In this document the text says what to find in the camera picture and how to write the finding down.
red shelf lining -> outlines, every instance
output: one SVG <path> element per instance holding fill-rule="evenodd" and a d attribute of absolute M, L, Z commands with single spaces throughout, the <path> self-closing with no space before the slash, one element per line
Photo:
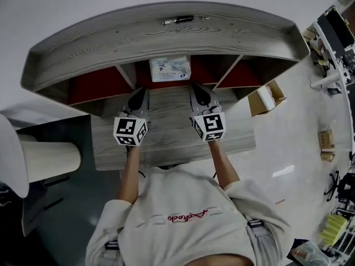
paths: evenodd
<path fill-rule="evenodd" d="M 248 86 L 262 85 L 252 70 L 251 62 L 241 60 L 233 67 L 217 88 L 243 88 Z"/>
<path fill-rule="evenodd" d="M 217 84 L 218 79 L 209 70 L 208 64 L 204 60 L 203 55 L 191 56 L 191 77 L 185 81 L 170 81 L 170 82 L 153 82 L 150 75 L 149 61 L 140 61 L 135 63 L 136 70 L 136 87 L 144 86 L 150 90 L 171 88 L 175 86 L 188 86 L 190 83 L 199 84 Z"/>
<path fill-rule="evenodd" d="M 71 78 L 68 105 L 109 98 L 132 92 L 116 67 L 109 67 Z"/>

person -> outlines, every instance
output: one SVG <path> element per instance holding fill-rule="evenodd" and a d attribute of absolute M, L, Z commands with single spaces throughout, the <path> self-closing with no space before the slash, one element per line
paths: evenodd
<path fill-rule="evenodd" d="M 86 265 L 278 265 L 291 249 L 291 227 L 253 180 L 240 180 L 219 141 L 208 145 L 218 183 L 191 163 L 153 167 L 140 195 L 141 148 L 132 147 Z"/>
<path fill-rule="evenodd" d="M 306 239 L 295 239 L 287 256 L 293 263 L 289 265 L 330 266 L 332 261 L 314 242 Z"/>

white plastic package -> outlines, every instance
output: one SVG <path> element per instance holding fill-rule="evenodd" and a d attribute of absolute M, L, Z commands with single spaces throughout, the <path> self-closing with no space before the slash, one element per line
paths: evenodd
<path fill-rule="evenodd" d="M 191 76 L 187 56 L 150 59 L 149 64 L 153 82 L 183 81 Z"/>

gray floor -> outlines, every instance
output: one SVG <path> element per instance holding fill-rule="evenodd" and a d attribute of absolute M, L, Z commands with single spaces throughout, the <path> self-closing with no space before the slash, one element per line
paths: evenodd
<path fill-rule="evenodd" d="M 240 177 L 253 178 L 277 204 L 279 212 L 293 226 L 295 237 L 318 240 L 324 215 L 335 205 L 326 202 L 329 173 L 348 168 L 346 126 L 341 95 L 330 97 L 310 88 L 321 76 L 307 58 L 277 78 L 287 101 L 267 115 L 253 118 L 256 148 L 230 156 Z M 331 125 L 337 155 L 333 162 L 320 159 L 317 133 Z M 194 162 L 200 171 L 213 175 L 211 160 Z M 275 173 L 287 170 L 288 173 Z M 68 182 L 52 186 L 48 200 L 64 201 L 48 210 L 39 234 L 60 266 L 84 265 L 86 244 L 104 203 L 114 198 L 118 172 L 87 168 L 71 174 Z"/>

open cardboard box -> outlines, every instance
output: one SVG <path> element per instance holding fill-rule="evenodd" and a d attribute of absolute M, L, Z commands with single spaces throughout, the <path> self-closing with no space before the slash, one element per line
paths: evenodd
<path fill-rule="evenodd" d="M 276 81 L 273 80 L 267 84 L 271 88 L 271 93 L 273 98 L 275 99 L 275 107 L 277 107 L 280 103 L 282 103 L 287 98 L 283 95 L 280 87 L 277 85 Z M 255 91 L 254 93 L 248 96 L 251 116 L 255 116 L 258 114 L 266 114 L 271 110 L 267 110 L 264 103 L 262 102 L 259 93 Z"/>

